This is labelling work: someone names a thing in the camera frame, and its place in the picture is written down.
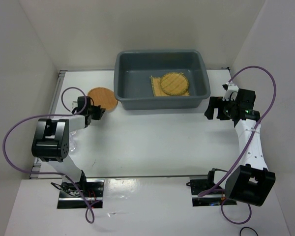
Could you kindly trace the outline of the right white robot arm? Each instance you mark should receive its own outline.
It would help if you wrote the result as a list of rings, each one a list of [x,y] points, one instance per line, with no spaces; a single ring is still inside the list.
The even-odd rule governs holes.
[[[269,171],[262,151],[260,113],[253,109],[255,92],[225,84],[224,96],[211,97],[205,111],[207,119],[232,120],[237,133],[241,159],[226,178],[228,199],[260,207],[270,193],[276,177]]]

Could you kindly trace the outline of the square bamboo mat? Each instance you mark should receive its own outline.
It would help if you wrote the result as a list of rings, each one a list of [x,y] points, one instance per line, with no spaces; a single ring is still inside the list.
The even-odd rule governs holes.
[[[154,97],[171,96],[171,95],[166,94],[161,89],[161,86],[159,84],[159,82],[160,82],[161,79],[162,79],[162,77],[153,77],[153,76],[150,76],[151,87],[152,87],[152,92],[153,92]]]

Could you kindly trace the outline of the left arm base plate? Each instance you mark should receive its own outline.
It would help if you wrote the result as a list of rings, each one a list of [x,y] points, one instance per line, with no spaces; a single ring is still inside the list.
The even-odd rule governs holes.
[[[81,194],[71,183],[57,184],[51,182],[51,185],[59,190],[58,209],[87,208]],[[81,190],[92,208],[103,207],[104,179],[88,178],[85,188]]]

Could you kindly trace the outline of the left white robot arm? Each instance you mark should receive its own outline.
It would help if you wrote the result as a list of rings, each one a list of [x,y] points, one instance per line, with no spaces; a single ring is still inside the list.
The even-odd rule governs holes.
[[[87,128],[93,120],[100,120],[106,109],[94,105],[93,99],[88,96],[78,97],[77,102],[77,107],[73,109],[76,114],[38,120],[31,152],[63,174],[63,190],[70,189],[80,197],[88,191],[87,178],[69,155],[69,136],[74,131]]]

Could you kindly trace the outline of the orange round woven coaster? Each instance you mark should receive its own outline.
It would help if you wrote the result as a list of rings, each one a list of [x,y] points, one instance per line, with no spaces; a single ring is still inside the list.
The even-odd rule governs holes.
[[[93,100],[94,106],[101,106],[108,112],[113,111],[118,104],[114,92],[108,88],[93,88],[88,92],[88,96]]]

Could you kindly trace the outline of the yellow round woven coaster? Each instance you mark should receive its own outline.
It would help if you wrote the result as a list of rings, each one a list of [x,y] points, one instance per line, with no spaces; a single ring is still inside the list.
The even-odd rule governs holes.
[[[159,84],[161,90],[165,94],[172,96],[183,95],[189,88],[188,79],[182,73],[178,72],[170,72],[165,74],[160,79]]]

